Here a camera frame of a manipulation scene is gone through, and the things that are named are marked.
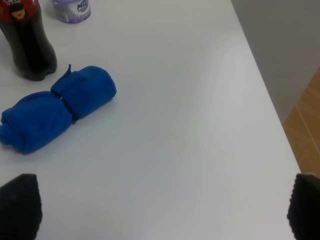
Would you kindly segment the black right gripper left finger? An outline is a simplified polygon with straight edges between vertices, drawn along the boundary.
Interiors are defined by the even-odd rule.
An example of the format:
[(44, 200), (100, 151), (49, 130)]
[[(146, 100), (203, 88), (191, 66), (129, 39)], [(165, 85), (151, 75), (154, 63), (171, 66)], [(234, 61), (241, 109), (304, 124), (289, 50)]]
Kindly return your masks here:
[(23, 173), (0, 187), (0, 238), (34, 240), (43, 218), (37, 175)]

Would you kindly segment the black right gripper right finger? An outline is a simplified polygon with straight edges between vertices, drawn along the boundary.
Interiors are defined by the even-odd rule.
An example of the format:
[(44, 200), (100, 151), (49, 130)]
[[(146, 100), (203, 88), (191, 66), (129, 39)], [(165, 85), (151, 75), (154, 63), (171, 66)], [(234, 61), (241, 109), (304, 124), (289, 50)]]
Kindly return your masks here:
[(287, 213), (296, 240), (320, 238), (320, 178), (314, 174), (296, 175)]

